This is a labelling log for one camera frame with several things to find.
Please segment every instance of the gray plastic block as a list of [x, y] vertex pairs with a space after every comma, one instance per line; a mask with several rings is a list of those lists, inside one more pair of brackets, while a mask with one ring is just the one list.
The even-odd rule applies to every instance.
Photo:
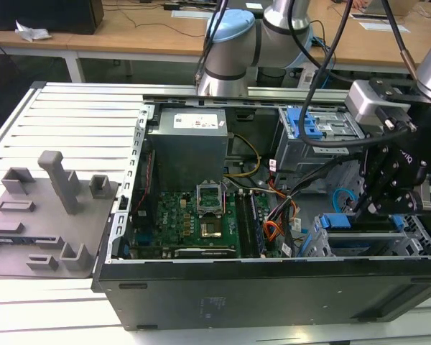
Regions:
[[78, 201], [62, 168], [62, 153], [59, 151], [43, 151], [38, 165], [50, 176], [53, 188], [61, 200], [67, 214], [77, 214]]
[[62, 249], [64, 247], [64, 240], [61, 236], [56, 237], [54, 240], [38, 239], [35, 244], [40, 249]]
[[80, 245], [78, 253], [75, 253], [70, 244], [66, 242], [60, 253], [59, 261], [63, 262], [69, 271], [81, 271], [91, 265], [93, 258], [84, 243]]
[[[23, 183], [27, 195], [10, 195], [7, 190], [4, 191], [0, 205], [3, 202], [33, 202], [35, 209], [33, 212], [0, 211], [0, 222], [25, 225], [21, 234], [0, 233], [0, 275], [53, 278], [86, 278], [91, 275], [94, 259], [88, 258], [84, 270], [73, 270], [68, 264], [69, 270], [59, 260], [61, 250], [65, 242], [71, 245], [74, 252], [79, 252], [80, 244], [84, 244], [85, 249], [81, 250], [79, 263], [76, 262], [78, 253], [73, 255], [72, 261], [78, 267], [83, 267], [85, 250], [89, 257], [96, 257], [118, 183], [110, 182], [112, 194], [109, 199], [93, 199], [89, 188], [90, 180], [79, 180], [79, 183], [80, 192], [76, 198], [80, 208], [75, 215], [67, 215], [49, 178], [36, 178], [33, 183]], [[27, 265], [31, 254], [51, 255], [58, 262], [58, 269], [31, 270]]]
[[93, 199], [109, 199], [112, 197], [112, 187], [107, 175], [93, 175], [89, 182]]
[[17, 221], [0, 221], [0, 233], [20, 234], [24, 230], [24, 224]]
[[80, 181], [78, 180], [77, 172], [74, 170], [66, 170], [65, 173], [69, 179], [70, 187], [72, 187], [72, 191], [75, 195], [78, 195], [80, 192]]
[[30, 171], [23, 167], [10, 167], [1, 182], [10, 194], [27, 194], [22, 183], [34, 182]]
[[31, 201], [4, 201], [0, 204], [2, 212], [33, 212], [35, 204]]
[[30, 254], [26, 262], [29, 268], [34, 270], [52, 270], [55, 271], [59, 264], [52, 255]]

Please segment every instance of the computer case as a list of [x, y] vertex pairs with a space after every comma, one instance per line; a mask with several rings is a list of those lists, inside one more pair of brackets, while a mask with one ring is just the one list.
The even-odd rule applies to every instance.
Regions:
[[0, 0], [0, 30], [26, 27], [92, 35], [103, 18], [102, 0]]

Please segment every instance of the yellow wire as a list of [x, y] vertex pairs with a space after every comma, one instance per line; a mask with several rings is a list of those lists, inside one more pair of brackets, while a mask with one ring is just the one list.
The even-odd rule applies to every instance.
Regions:
[[257, 152], [256, 148], [253, 146], [253, 144], [251, 144], [248, 141], [248, 139], [246, 139], [245, 137], [241, 136], [240, 134], [234, 134], [234, 136], [238, 137], [241, 140], [243, 140], [250, 148], [252, 148], [252, 151], [254, 151], [254, 153], [257, 156], [257, 164], [256, 164], [255, 168], [252, 171], [243, 172], [243, 173], [239, 173], [239, 174], [225, 174], [224, 176], [226, 176], [228, 178], [247, 178], [247, 177], [252, 176], [253, 174], [255, 174], [257, 172], [257, 170], [260, 168], [260, 155]]

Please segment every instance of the table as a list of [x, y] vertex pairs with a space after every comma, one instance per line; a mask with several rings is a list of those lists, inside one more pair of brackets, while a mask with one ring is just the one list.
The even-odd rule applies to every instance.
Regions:
[[[116, 3], [104, 1], [105, 4]], [[425, 3], [422, 6], [431, 12], [431, 4]], [[344, 4], [333, 4], [330, 0], [311, 0], [309, 15], [324, 23], [328, 41], [333, 39], [337, 30], [339, 13], [343, 12], [343, 7]], [[133, 22], [163, 23], [189, 35], [201, 37], [189, 37], [162, 25], [134, 28]], [[403, 23], [411, 31], [402, 35], [414, 60], [420, 63], [431, 47], [431, 19], [411, 12], [400, 19], [399, 23]], [[161, 8], [106, 11], [104, 21], [94, 35], [56, 33], [51, 40], [27, 42], [13, 32], [0, 32], [0, 45], [12, 55], [64, 58], [72, 81], [83, 82], [85, 78], [80, 65], [81, 58], [195, 63], [203, 48], [205, 26], [205, 20], [172, 18], [170, 11]], [[313, 27], [317, 35], [321, 35], [320, 27], [316, 24]], [[336, 70], [407, 72], [392, 32], [367, 31], [354, 19], [348, 21], [336, 53]], [[318, 60], [323, 59], [322, 51], [316, 47], [312, 48], [312, 55]], [[314, 73], [314, 67], [310, 64], [305, 67], [307, 71]]]
[[[194, 96], [192, 86], [47, 83], [30, 89], [0, 130], [0, 179], [11, 166], [36, 165], [43, 150], [61, 150], [64, 167], [80, 179], [101, 172], [122, 182], [142, 95]], [[307, 91], [250, 88], [249, 95]], [[345, 91], [317, 91], [316, 100], [341, 102]], [[0, 195], [4, 188], [0, 182]], [[126, 332], [91, 279], [0, 279], [0, 344], [351, 344], [431, 345], [431, 299], [391, 323]]]

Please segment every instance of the red wire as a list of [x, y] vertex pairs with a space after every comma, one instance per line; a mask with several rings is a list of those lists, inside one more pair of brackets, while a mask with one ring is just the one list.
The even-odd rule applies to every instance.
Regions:
[[152, 154], [149, 155], [149, 161], [147, 163], [147, 181], [145, 183], [144, 195], [142, 196], [140, 202], [137, 204], [137, 207], [134, 209], [134, 213], [136, 213], [139, 210], [139, 207], [141, 207], [141, 204], [144, 202], [145, 196], [147, 195], [147, 191], [149, 190], [151, 165], [152, 165]]

